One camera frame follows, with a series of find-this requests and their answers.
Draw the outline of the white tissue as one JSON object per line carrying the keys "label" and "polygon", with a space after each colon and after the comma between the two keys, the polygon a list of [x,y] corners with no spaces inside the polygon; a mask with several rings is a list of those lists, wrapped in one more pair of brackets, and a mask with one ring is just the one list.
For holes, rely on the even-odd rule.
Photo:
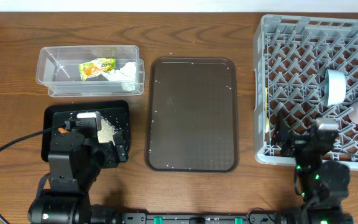
{"label": "white tissue", "polygon": [[122,89],[125,91],[134,91],[137,78],[137,65],[135,62],[127,62],[119,70],[113,69],[103,72],[102,76],[108,81],[121,82]]}

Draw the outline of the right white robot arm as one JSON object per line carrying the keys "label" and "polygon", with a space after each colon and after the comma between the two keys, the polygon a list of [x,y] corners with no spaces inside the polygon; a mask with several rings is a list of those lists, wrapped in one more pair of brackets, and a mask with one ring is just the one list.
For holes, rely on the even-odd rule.
{"label": "right white robot arm", "polygon": [[323,162],[338,136],[339,125],[332,118],[316,118],[301,136],[278,115],[271,144],[280,146],[282,156],[295,159],[293,185],[303,205],[285,210],[274,223],[354,222],[341,208],[341,202],[349,196],[350,168],[336,161]]}

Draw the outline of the yellow plastic spoon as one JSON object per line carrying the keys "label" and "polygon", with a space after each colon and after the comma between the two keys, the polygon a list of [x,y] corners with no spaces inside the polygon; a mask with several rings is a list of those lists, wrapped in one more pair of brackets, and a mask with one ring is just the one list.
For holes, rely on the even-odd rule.
{"label": "yellow plastic spoon", "polygon": [[269,96],[268,88],[265,88],[265,103],[264,103],[264,112],[265,112],[265,129],[264,129],[264,132],[265,133],[268,133],[269,129],[270,129],[270,121],[269,121],[269,117],[267,115],[267,112],[268,112],[268,109],[267,109],[268,96]]}

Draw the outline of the light blue rice bowl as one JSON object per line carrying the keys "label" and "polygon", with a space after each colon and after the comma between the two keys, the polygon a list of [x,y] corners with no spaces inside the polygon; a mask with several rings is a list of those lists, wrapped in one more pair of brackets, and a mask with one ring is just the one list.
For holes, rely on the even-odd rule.
{"label": "light blue rice bowl", "polygon": [[341,104],[346,98],[346,77],[343,72],[327,69],[325,72],[324,95],[327,97],[326,105]]}

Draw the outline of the yellow snack wrapper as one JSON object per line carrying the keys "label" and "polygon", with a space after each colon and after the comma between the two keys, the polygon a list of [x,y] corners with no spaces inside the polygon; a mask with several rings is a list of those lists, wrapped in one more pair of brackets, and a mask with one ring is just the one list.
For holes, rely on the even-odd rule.
{"label": "yellow snack wrapper", "polygon": [[115,69],[115,58],[97,58],[90,62],[79,64],[81,80],[85,81],[88,78],[97,77],[98,75]]}

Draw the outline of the orange carrot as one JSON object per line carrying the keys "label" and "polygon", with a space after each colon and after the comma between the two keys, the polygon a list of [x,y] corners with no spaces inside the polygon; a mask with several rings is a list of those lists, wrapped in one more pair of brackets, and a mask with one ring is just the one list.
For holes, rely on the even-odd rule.
{"label": "orange carrot", "polygon": [[60,134],[66,134],[69,133],[70,131],[65,129],[65,128],[58,128],[58,131],[60,132]]}

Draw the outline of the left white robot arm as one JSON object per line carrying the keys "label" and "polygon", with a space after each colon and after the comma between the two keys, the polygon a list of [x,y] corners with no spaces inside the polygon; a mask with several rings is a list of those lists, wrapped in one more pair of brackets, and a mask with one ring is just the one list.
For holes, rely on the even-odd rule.
{"label": "left white robot arm", "polygon": [[29,208],[31,223],[120,223],[111,207],[92,205],[89,191],[101,169],[116,168],[128,160],[125,134],[100,143],[96,128],[73,128],[50,141],[49,175],[39,182]]}

